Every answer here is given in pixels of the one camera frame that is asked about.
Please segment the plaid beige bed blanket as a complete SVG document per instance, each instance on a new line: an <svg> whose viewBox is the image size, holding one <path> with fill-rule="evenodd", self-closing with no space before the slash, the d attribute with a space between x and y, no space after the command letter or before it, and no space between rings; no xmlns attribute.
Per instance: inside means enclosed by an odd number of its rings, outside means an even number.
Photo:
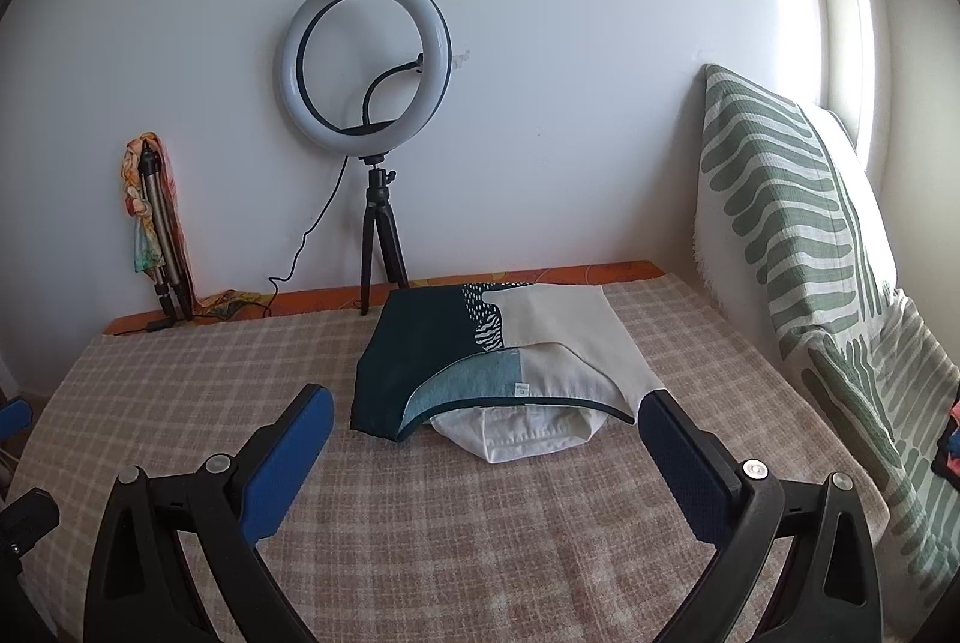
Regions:
<svg viewBox="0 0 960 643"><path fill-rule="evenodd" d="M28 439L13 492L44 489L59 526L25 572L69 635L122 467L197 469L274 422L302 386L335 428L263 560L322 641L647 641L708 563L633 425L491 466L431 428L353 432L372 316L286 318L99 336Z"/></svg>

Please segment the silver folded tripod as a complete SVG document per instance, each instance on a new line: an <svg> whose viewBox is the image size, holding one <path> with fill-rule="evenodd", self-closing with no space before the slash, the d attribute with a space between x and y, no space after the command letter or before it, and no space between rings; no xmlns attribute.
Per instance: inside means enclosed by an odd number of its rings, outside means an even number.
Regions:
<svg viewBox="0 0 960 643"><path fill-rule="evenodd" d="M145 142L142 147L139 163L140 178L143 188L146 189L146 199L151 207L151 218L155 235L160 243L163 255L163 279L166 290L176 300L178 306L171 306L164 311L169 321L182 318L184 321L192 319L192 295L189 285L185 282L184 269L181 266L178 251L174 250L171 220L166 209L166 199L163 193L163 161L158 150Z"/></svg>

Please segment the green leaf pattern pillow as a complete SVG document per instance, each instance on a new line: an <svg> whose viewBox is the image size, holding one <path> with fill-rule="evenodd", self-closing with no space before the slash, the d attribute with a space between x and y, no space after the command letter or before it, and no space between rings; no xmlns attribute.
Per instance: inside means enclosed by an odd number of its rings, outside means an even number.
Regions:
<svg viewBox="0 0 960 643"><path fill-rule="evenodd" d="M958 572L958 489L934 471L957 365L896 282L877 199L838 116L717 64L703 79L701 278L884 498L884 615L911 635Z"/></svg>

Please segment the teal and white garment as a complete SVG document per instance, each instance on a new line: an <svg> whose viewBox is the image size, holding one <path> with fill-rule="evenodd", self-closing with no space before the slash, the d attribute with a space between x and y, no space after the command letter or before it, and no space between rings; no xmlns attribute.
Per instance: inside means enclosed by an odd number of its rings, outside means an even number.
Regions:
<svg viewBox="0 0 960 643"><path fill-rule="evenodd" d="M356 365L350 425L394 443L430 425L505 464L636 423L661 386L597 285L397 290Z"/></svg>

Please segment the colourful patterned scarf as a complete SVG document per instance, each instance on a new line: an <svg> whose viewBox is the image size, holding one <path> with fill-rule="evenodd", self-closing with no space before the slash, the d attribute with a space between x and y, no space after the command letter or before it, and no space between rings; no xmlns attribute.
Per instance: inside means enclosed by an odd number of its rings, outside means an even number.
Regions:
<svg viewBox="0 0 960 643"><path fill-rule="evenodd" d="M178 321L229 321L244 310L265 310L270 297L224 290L195 294L187 243L179 220L176 183L161 139L143 133L129 140L121 163L125 212L135 223L133 267L151 280L160 302L160 328Z"/></svg>

